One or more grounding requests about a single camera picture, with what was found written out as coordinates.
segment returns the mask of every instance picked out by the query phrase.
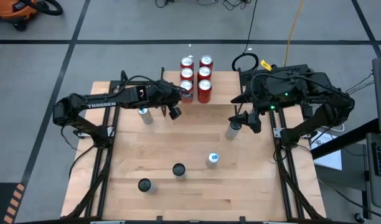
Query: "gray floor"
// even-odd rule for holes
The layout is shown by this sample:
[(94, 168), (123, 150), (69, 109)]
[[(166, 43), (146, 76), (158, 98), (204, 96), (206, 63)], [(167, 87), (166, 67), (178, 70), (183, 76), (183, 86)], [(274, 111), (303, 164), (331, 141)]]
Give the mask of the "gray floor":
[[(85, 0), (59, 0), (60, 17), (40, 14), (28, 30), (17, 32), (0, 26), (1, 40), (70, 40)], [(358, 1), (377, 40), (381, 40), (381, 0)], [(253, 40), (286, 40), (298, 8), (297, 0), (259, 0)], [(179, 1), (158, 9), (152, 1), (91, 0), (79, 40), (245, 39), (253, 6), (231, 12), (222, 5), (198, 6)], [(368, 40), (349, 0), (306, 1), (293, 35), (294, 40)], [(129, 76), (158, 78), (160, 68), (178, 70), (185, 55), (209, 54), (216, 70), (230, 70), (232, 60), (245, 46), (232, 44), (76, 45), (65, 72), (58, 99), (70, 93), (89, 93), (94, 81), (118, 79), (120, 70)], [(251, 52), (269, 63), (282, 65), (285, 45), (250, 45)], [(0, 44), (0, 182), (21, 181), (35, 143), (52, 89), (62, 67), (67, 44)], [(326, 72), (343, 90), (371, 73), (376, 57), (370, 45), (292, 45), (288, 65), (308, 64)], [(238, 63), (244, 70), (250, 59)], [(355, 110), (345, 123), (346, 132), (377, 117), (374, 87), (352, 95)], [(74, 144), (76, 139), (67, 129)], [(17, 222), (58, 218), (68, 183), (74, 151), (50, 121), (17, 216)], [(361, 203), (360, 192), (333, 186)], [(353, 221), (360, 210), (321, 186), (328, 217)], [(374, 217), (371, 223), (381, 223)]]

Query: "shop vacuum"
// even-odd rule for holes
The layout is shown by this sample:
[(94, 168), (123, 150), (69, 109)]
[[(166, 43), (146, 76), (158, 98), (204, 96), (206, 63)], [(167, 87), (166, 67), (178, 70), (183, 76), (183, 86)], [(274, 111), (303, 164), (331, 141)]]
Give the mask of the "shop vacuum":
[[(56, 10), (50, 10), (51, 3)], [(26, 30), (26, 23), (32, 19), (37, 12), (42, 12), (50, 16), (59, 16), (63, 9), (56, 0), (0, 0), (0, 22), (12, 24), (16, 30)]]

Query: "yellow cable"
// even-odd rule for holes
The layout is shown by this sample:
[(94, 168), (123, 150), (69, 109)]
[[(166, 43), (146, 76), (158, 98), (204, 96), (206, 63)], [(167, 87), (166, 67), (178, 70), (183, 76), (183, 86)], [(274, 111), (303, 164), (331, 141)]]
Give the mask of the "yellow cable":
[(285, 66), (286, 66), (286, 64), (288, 62), (288, 54), (289, 54), (289, 46), (290, 46), (291, 36), (293, 35), (294, 28), (296, 27), (298, 16), (300, 15), (301, 10), (303, 9), (303, 4), (304, 4), (304, 0), (301, 0), (300, 5), (298, 6), (296, 17), (294, 18), (293, 25), (291, 26), (291, 30), (290, 30), (290, 34), (289, 34), (289, 39), (288, 39), (288, 44), (286, 46)]

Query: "red soda can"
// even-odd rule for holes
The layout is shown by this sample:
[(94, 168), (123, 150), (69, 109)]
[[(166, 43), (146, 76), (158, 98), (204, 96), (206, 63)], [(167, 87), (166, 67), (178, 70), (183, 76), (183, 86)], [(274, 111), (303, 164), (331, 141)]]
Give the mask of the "red soda can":
[(210, 70), (213, 70), (213, 58), (209, 55), (203, 55), (200, 58), (199, 67), (207, 67)]
[(193, 84), (194, 79), (193, 70), (190, 68), (184, 68), (181, 70), (181, 81), (189, 80)]
[(208, 103), (211, 99), (212, 85), (208, 80), (201, 80), (197, 89), (197, 99), (201, 103)]
[(202, 80), (210, 80), (211, 79), (211, 70), (208, 67), (201, 67), (197, 72), (197, 82), (199, 83)]
[(181, 59), (181, 69), (190, 68), (193, 70), (193, 59), (191, 57), (183, 57)]
[(183, 103), (191, 103), (193, 101), (193, 84), (189, 80), (184, 80), (179, 85), (187, 90), (187, 93), (181, 93), (181, 101)]

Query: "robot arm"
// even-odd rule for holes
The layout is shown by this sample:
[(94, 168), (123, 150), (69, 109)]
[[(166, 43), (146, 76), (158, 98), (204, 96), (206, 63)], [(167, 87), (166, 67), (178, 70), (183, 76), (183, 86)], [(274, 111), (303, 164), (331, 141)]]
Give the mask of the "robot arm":
[(53, 122), (59, 126), (73, 126), (75, 129), (89, 134), (98, 147), (107, 147), (111, 144), (108, 131), (102, 126), (95, 126), (78, 115), (81, 111), (95, 108), (120, 106), (125, 109), (143, 109), (167, 106), (171, 119), (181, 115), (175, 106), (181, 100), (181, 93), (185, 90), (168, 83), (165, 80), (153, 82), (151, 86), (140, 85), (131, 88), (122, 88), (117, 93), (97, 95), (78, 95), (76, 93), (65, 97), (54, 104)]
[(340, 89), (332, 86), (325, 73), (292, 71), (253, 74), (243, 94), (234, 98), (231, 103), (253, 103), (249, 114), (232, 116), (235, 121), (249, 126), (254, 133), (261, 131), (259, 114), (294, 105), (322, 104), (314, 116), (295, 128), (283, 129), (280, 132), (284, 146), (297, 143), (299, 138), (321, 126), (338, 126), (345, 122), (354, 109), (354, 100)]

